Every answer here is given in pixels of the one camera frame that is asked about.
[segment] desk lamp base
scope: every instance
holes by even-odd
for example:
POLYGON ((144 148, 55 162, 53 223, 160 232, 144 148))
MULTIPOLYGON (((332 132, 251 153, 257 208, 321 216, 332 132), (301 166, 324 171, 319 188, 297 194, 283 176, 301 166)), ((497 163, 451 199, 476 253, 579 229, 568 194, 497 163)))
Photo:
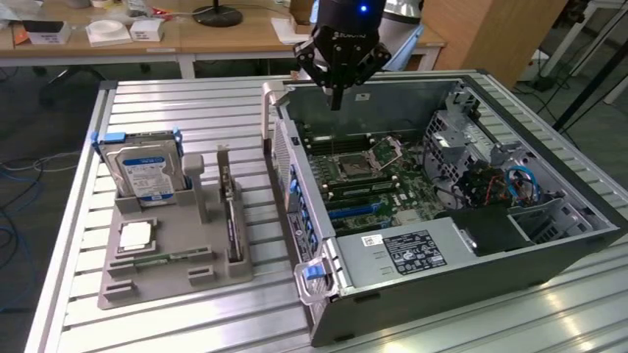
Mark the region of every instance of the desk lamp base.
POLYGON ((199 13, 205 10, 205 12, 193 15, 193 19, 204 26, 211 27, 231 27, 243 22, 243 13, 236 9, 219 6, 213 7, 212 10, 208 10, 213 6, 200 7, 195 10, 195 13, 199 13))

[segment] wooden desk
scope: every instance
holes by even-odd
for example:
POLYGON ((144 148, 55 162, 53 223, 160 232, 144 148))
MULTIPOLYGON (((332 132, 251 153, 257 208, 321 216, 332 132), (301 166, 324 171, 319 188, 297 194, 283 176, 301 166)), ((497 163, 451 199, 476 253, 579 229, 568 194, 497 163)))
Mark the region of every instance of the wooden desk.
MULTIPOLYGON (((151 0, 165 10, 189 13, 207 0, 151 0)), ((243 4, 241 0, 224 0, 221 4, 243 4)), ((276 59, 292 57, 292 46, 284 45, 271 24, 271 18, 287 18, 288 8, 271 0, 249 0, 247 5, 233 5, 244 14, 244 22, 233 27, 213 28, 197 24, 191 17, 180 16, 165 22, 161 42, 135 42, 92 48, 84 27, 91 18, 105 10, 89 7, 69 9, 61 0, 47 0, 43 11, 49 19, 68 21, 75 26, 69 43, 64 46, 33 46, 31 43, 13 47, 11 30, 0 31, 0 67, 33 65, 91 65, 109 63, 176 62, 181 76, 195 77, 196 60, 276 59)), ((445 46, 443 38, 428 27, 419 40, 415 54, 423 55, 419 70, 431 70, 445 46)))
MULTIPOLYGON (((169 10, 179 9, 179 0, 153 0, 155 6, 169 10)), ((1 52, 4 57, 61 57, 61 56, 103 56, 103 55, 133 55, 149 54, 155 52, 180 51, 180 27, 175 21, 164 23, 164 39, 161 42, 133 42, 116 46, 103 46, 92 48, 87 38, 85 26, 91 19, 104 14, 105 10, 89 7, 87 9, 72 10, 61 0, 47 0, 43 4, 43 12, 47 19, 53 21, 68 21, 72 29, 69 42, 64 46, 35 46, 31 42, 15 46, 8 52, 1 52)))

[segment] motherboard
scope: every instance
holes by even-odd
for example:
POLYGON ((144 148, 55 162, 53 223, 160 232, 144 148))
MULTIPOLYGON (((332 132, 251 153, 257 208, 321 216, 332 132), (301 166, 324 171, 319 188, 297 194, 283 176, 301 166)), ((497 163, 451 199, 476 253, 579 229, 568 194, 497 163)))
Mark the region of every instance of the motherboard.
POLYGON ((400 136, 311 139, 309 164, 336 236, 428 221, 445 207, 400 136))

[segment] power supply label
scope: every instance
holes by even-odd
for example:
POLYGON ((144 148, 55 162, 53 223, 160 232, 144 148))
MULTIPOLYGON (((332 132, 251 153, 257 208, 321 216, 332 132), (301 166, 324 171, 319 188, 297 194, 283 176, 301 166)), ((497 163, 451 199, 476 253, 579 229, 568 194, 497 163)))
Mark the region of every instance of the power supply label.
POLYGON ((384 245, 403 275, 448 264, 427 230, 384 238, 384 245))

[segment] blue cable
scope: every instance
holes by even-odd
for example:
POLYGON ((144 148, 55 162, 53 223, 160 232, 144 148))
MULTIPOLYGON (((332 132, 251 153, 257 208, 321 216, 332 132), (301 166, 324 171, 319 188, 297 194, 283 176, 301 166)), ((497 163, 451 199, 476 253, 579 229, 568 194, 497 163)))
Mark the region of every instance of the blue cable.
POLYGON ((35 190, 35 195, 31 197, 31 199, 21 206, 19 206, 12 212, 7 213, 8 215, 15 215, 25 207, 28 207, 35 202, 35 200, 39 198, 39 195, 41 194, 41 189, 43 189, 41 188, 41 182, 39 182, 35 179, 17 178, 16 176, 12 176, 12 175, 7 174, 4 171, 0 171, 0 175, 3 175, 4 177, 7 177, 11 180, 15 180, 16 182, 33 182, 35 185, 37 186, 37 188, 35 190))
MULTIPOLYGON (((0 171, 0 175, 3 175, 4 177, 7 177, 8 179, 11 179, 16 182, 35 183, 35 185, 37 187, 33 197, 31 197, 31 199, 21 206, 19 206, 19 208, 16 208, 11 213, 5 213, 7 216, 11 216, 12 214, 20 212, 39 198, 39 195, 41 193, 41 182, 35 180, 35 179, 19 178, 16 176, 12 176, 12 175, 7 174, 4 171, 0 171)), ((31 281, 28 282, 27 288, 24 289, 24 291, 13 299, 9 300, 8 303, 5 303, 4 306, 0 307, 0 313, 1 313, 8 308, 11 308, 21 299, 24 299, 24 297, 31 293, 32 287, 33 287, 33 284, 35 284, 35 274, 36 274, 36 272, 35 272, 35 263, 32 261, 32 255, 31 255, 31 248, 28 247, 27 240, 21 237, 21 234, 17 232, 17 230, 15 228, 12 228, 12 227, 8 228, 8 227, 0 226, 0 229, 5 230, 16 238, 17 245, 24 250, 24 257, 27 258, 27 262, 28 262, 28 265, 31 266, 31 270, 32 270, 32 278, 31 278, 31 281)))
POLYGON ((532 187, 533 187, 533 190, 535 190, 535 194, 537 196, 537 201, 540 201, 541 200, 541 187, 539 186, 537 178, 535 177, 533 172, 527 167, 524 167, 523 165, 515 165, 515 166, 509 167, 509 169, 507 169, 504 179, 507 181, 508 191, 511 192, 512 196, 519 197, 517 191, 516 191, 515 186, 512 185, 512 182, 511 182, 511 172, 512 171, 521 171, 523 173, 525 173, 528 175, 529 181, 532 182, 532 187))
POLYGON ((1 313, 4 310, 9 309, 31 293, 32 286, 35 284, 35 263, 32 262, 31 249, 28 248, 27 240, 21 237, 20 233, 17 233, 15 229, 11 229, 8 227, 0 227, 0 229, 4 229, 7 232, 11 232, 11 234, 16 237, 16 242, 24 250, 24 256, 27 257, 27 261, 32 270, 32 279, 28 282, 27 288, 20 293, 20 295, 17 295, 13 299, 9 300, 9 302, 3 307, 0 307, 1 313))

